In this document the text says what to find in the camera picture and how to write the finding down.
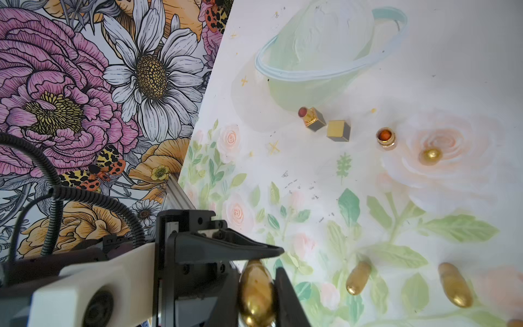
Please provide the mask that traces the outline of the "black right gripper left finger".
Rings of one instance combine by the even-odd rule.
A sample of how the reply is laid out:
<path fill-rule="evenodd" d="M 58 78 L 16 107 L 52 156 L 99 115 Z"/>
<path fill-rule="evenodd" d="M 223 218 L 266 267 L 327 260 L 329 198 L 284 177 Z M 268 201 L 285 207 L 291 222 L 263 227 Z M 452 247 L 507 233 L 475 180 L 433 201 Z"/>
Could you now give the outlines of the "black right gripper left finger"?
<path fill-rule="evenodd" d="M 231 229 L 216 231 L 212 237 L 197 232 L 174 235 L 174 261 L 178 264 L 210 264 L 275 258 L 284 249 L 256 242 Z"/>

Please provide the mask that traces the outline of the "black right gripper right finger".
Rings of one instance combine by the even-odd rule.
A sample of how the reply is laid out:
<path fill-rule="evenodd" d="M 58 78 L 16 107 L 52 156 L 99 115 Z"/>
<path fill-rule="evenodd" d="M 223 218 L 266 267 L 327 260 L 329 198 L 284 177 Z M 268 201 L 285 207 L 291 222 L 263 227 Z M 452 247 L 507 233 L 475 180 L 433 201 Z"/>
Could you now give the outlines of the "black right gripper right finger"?
<path fill-rule="evenodd" d="M 276 270 L 276 327 L 311 327 L 283 267 Z"/>

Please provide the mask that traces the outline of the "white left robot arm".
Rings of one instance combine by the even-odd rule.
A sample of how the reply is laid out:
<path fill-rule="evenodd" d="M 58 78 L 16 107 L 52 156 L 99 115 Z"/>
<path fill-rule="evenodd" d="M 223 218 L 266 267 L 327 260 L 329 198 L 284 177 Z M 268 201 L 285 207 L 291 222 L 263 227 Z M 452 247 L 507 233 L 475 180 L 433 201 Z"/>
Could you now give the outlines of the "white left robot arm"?
<path fill-rule="evenodd" d="M 153 317 L 155 245 L 1 289 L 2 326 L 139 326 Z"/>

